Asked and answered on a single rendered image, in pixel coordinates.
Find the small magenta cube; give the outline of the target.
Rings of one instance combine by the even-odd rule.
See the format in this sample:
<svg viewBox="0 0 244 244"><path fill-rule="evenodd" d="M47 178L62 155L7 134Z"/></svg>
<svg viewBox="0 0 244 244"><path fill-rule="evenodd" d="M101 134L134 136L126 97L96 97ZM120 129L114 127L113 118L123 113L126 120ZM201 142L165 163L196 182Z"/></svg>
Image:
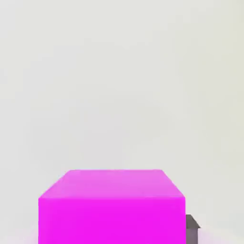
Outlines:
<svg viewBox="0 0 244 244"><path fill-rule="evenodd" d="M38 244L186 244L185 197L162 170L68 171L38 208Z"/></svg>

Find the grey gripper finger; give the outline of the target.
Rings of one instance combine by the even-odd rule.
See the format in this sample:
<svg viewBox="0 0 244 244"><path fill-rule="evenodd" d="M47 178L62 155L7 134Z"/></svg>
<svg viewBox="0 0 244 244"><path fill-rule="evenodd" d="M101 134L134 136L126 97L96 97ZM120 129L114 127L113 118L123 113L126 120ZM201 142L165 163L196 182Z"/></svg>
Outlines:
<svg viewBox="0 0 244 244"><path fill-rule="evenodd" d="M198 230L200 225L191 214L186 215L186 244L198 244Z"/></svg>

